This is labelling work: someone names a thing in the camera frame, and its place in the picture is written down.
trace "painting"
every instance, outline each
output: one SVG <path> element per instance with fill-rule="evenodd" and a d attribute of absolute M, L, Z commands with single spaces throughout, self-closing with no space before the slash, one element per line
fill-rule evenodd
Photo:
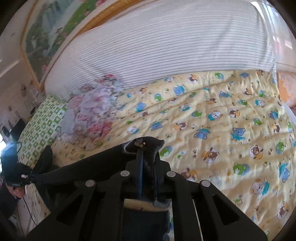
<path fill-rule="evenodd" d="M 75 27 L 106 0 L 36 0 L 21 37 L 21 50 L 35 85 Z"/>

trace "floral blanket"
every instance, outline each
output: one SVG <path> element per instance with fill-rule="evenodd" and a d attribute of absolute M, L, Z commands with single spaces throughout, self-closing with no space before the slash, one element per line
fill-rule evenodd
<path fill-rule="evenodd" d="M 70 164 L 141 136 L 164 139 L 160 156 L 172 170 L 211 181 L 270 240 L 278 234 L 295 208 L 296 141 L 271 73 L 179 74 L 127 90 L 119 104 L 95 149 L 57 138 L 55 161 Z"/>

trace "striped cloth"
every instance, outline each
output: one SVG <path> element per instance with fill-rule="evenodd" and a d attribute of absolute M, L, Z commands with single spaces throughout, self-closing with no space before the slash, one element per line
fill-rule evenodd
<path fill-rule="evenodd" d="M 276 72 L 266 24 L 251 3 L 159 0 L 75 38 L 45 90 L 67 100 L 109 73 L 127 89 L 172 74 L 230 69 Z"/>

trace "crumpled floral cloth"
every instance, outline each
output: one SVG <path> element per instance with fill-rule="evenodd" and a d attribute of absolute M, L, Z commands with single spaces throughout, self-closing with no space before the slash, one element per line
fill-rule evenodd
<path fill-rule="evenodd" d="M 81 148 L 94 149 L 94 140 L 98 141 L 111 131 L 118 96 L 122 91 L 122 82 L 111 74 L 73 91 L 60 137 Z"/>

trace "bed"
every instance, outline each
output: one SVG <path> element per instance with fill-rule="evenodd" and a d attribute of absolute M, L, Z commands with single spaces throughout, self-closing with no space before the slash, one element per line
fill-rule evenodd
<path fill-rule="evenodd" d="M 59 130 L 71 93 L 109 73 L 125 88 L 112 130 L 92 150 L 65 141 Z M 295 208 L 295 122 L 280 100 L 265 23 L 248 2 L 142 3 L 76 37 L 45 90 L 57 98 L 49 96 L 22 133 L 27 165 L 46 145 L 64 166 L 154 136 L 165 140 L 160 155 L 174 171 L 211 181 L 270 240 Z M 49 210 L 33 184 L 26 193 L 39 223 Z"/>

